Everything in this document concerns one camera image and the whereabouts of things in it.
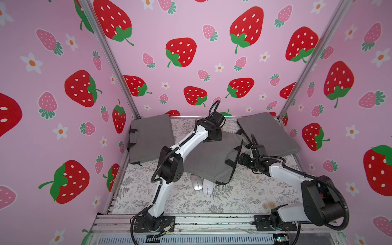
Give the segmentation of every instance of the strawberry wallpaper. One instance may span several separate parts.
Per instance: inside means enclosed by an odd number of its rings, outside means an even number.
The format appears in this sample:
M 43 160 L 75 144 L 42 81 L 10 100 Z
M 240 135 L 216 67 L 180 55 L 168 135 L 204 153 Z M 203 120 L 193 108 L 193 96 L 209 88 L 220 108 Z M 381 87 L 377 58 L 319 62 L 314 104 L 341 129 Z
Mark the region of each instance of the strawberry wallpaper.
M 354 1 L 290 107 L 305 171 L 344 195 L 347 244 L 392 244 L 391 1 Z
M 90 1 L 142 116 L 279 114 L 339 2 Z
M 3 0 L 0 35 L 0 243 L 84 245 L 132 111 L 78 1 Z

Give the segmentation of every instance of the red strawberry print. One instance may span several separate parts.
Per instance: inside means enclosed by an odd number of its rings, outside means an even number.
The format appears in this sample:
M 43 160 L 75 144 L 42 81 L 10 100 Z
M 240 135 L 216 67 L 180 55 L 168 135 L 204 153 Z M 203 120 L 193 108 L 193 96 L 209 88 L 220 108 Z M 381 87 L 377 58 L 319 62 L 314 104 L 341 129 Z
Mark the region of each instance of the red strawberry print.
M 114 128 L 118 134 L 121 134 L 125 127 L 125 121 L 127 120 L 124 107 L 120 105 L 120 99 L 118 99 L 118 105 L 116 105 L 112 112 L 112 118 Z
M 392 196 L 392 148 L 379 145 L 363 156 L 363 167 L 370 187 L 383 196 Z
M 215 31 L 215 27 L 212 25 L 203 25 L 203 34 L 210 42 L 214 42 L 218 39 L 218 32 Z
M 55 117 L 56 113 L 54 111 L 57 110 L 57 102 L 50 92 L 45 91 L 40 96 L 38 99 L 38 106 L 40 107 L 38 112 L 41 114 L 42 118 L 49 120 Z
M 158 0 L 159 6 L 163 11 L 167 11 L 169 15 L 176 13 L 176 3 L 172 0 Z
M 373 221 L 373 225 L 377 229 L 379 229 L 385 235 L 392 237 L 392 220 L 388 220 L 384 216 L 378 216 L 375 217 L 372 221 Z
M 236 65 L 234 66 L 235 71 L 240 71 L 246 65 L 246 57 L 241 57 L 236 61 Z
M 133 96 L 143 96 L 144 94 L 152 94 L 151 92 L 147 92 L 147 84 L 137 76 L 124 76 L 125 81 L 127 82 L 129 91 Z
M 62 56 L 63 47 L 59 42 L 56 42 L 56 38 L 54 35 L 48 31 L 37 29 L 36 31 L 37 37 L 41 41 L 42 45 L 49 51 L 53 51 L 55 55 Z
M 71 201 L 87 188 L 90 175 L 85 168 L 74 160 L 66 161 L 54 173 L 54 180 L 38 186 L 41 189 L 47 184 L 53 183 L 50 195 L 57 203 L 63 204 Z
M 99 155 L 95 163 L 95 172 L 100 174 L 103 168 L 103 156 Z
M 144 53 L 143 54 L 143 63 L 147 65 L 148 68 L 154 69 L 155 68 L 155 63 L 154 59 L 151 57 L 151 55 Z
M 105 36 L 118 42 L 125 39 L 134 46 L 127 39 L 132 35 L 132 23 L 123 10 L 109 0 L 94 0 L 93 5 Z
M 370 91 L 367 92 L 362 98 L 358 101 L 358 105 L 360 107 L 370 109 L 373 108 L 375 105 L 379 106 L 385 102 L 385 98 L 387 96 L 384 94 L 383 91 L 376 91 L 375 93 Z
M 375 23 L 372 28 L 366 33 L 363 38 L 364 43 L 362 44 L 362 51 L 366 52 L 371 50 L 376 44 L 374 43 L 377 41 L 381 36 L 381 23 Z
M 166 57 L 169 58 L 169 64 L 173 62 L 173 65 L 179 67 L 189 66 L 196 53 L 196 42 L 189 38 L 176 38 L 170 40 L 166 44 Z
M 106 187 L 109 191 L 112 191 L 112 187 L 114 184 L 114 181 L 116 180 L 118 169 L 120 166 L 118 164 L 113 164 L 113 166 L 109 169 L 109 172 L 107 173 L 107 177 L 105 174 L 103 175 L 104 178 L 106 178 Z
M 284 88 L 280 91 L 280 93 L 279 93 L 280 97 L 282 97 L 283 99 L 288 99 L 288 98 L 289 98 L 289 95 L 290 95 L 290 93 L 291 93 L 291 91 L 292 91 L 293 88 L 294 88 L 294 85 L 295 85 L 295 83 L 292 83 L 292 84 L 290 84 L 289 86 L 284 87 Z
M 18 103 L 0 93 L 0 137 L 15 127 L 22 119 L 22 110 Z
M 335 62 L 329 69 L 324 83 L 324 94 L 330 100 L 336 100 L 335 108 L 338 106 L 339 98 L 346 96 L 354 84 L 354 74 L 343 62 Z
M 65 93 L 73 101 L 82 106 L 92 107 L 98 98 L 98 92 L 94 79 L 85 70 L 80 70 L 72 74 L 65 80 Z
M 294 62 L 303 60 L 306 63 L 307 61 L 304 58 L 312 54 L 317 42 L 317 34 L 309 27 L 299 28 L 291 36 L 286 49 L 286 60 Z
M 230 26 L 230 37 L 237 48 L 249 47 L 259 40 L 263 27 L 264 11 L 260 7 L 252 7 L 241 14 Z
M 237 78 L 229 82 L 227 91 L 229 92 L 225 98 L 229 95 L 233 98 L 242 98 L 249 93 L 253 88 L 254 80 L 251 78 Z
M 286 21 L 290 19 L 291 13 L 293 11 L 293 6 L 287 5 L 278 13 L 278 18 L 275 20 L 275 28 L 282 27 Z
M 13 204 L 17 198 L 16 192 L 6 185 L 0 185 L 0 210 Z
M 306 145 L 312 150 L 317 151 L 323 146 L 324 131 L 318 123 L 311 123 L 302 129 L 302 138 Z

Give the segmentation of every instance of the computer mouse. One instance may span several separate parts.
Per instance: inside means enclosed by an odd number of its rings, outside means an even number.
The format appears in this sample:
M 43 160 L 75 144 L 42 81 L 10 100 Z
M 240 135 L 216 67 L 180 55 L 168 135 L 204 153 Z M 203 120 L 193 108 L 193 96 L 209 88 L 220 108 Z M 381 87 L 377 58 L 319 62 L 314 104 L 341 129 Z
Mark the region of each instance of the computer mouse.
M 201 181 L 201 177 L 191 174 L 191 180 L 192 180 L 192 184 L 193 184 L 193 188 L 196 191 L 199 191 L 203 188 L 203 182 Z

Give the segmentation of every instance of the gray cloth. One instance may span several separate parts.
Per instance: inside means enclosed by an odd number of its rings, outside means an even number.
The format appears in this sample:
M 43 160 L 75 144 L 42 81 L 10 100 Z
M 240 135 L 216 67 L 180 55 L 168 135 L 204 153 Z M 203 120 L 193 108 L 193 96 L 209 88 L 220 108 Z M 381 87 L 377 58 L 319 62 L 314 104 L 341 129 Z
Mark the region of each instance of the gray cloth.
M 190 152 L 184 171 L 225 185 L 233 176 L 241 143 L 242 136 L 222 131 L 221 141 L 202 142 Z
M 301 149 L 267 112 L 239 118 L 237 123 L 249 142 L 252 143 L 250 135 L 254 134 L 257 144 L 264 145 L 269 156 L 288 156 Z
M 169 115 L 133 120 L 129 143 L 129 163 L 138 164 L 158 159 L 162 147 L 174 145 Z

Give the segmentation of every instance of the gray felt pad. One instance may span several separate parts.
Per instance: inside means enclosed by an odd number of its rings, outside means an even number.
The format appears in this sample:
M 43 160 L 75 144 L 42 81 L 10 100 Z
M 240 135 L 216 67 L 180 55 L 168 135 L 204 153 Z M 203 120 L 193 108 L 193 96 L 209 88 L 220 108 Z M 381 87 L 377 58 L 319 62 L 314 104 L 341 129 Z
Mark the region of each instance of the gray felt pad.
M 257 143 L 264 145 L 269 156 L 288 156 L 301 149 L 267 112 L 239 118 L 237 123 L 249 142 L 252 142 L 250 135 L 254 134 Z

